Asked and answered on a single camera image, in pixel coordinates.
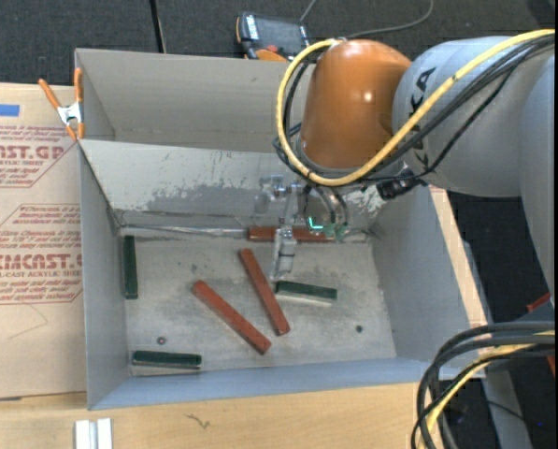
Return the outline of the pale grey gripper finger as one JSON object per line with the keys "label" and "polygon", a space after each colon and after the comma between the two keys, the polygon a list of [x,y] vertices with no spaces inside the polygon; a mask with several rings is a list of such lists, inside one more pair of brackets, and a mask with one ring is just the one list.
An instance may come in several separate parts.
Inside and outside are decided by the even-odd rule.
{"label": "pale grey gripper finger", "polygon": [[281,273],[287,274],[293,269],[297,240],[291,228],[283,229],[281,231],[281,237]]}
{"label": "pale grey gripper finger", "polygon": [[269,270],[269,279],[272,282],[277,281],[281,276],[281,246],[282,232],[277,229],[274,233],[272,262]]}

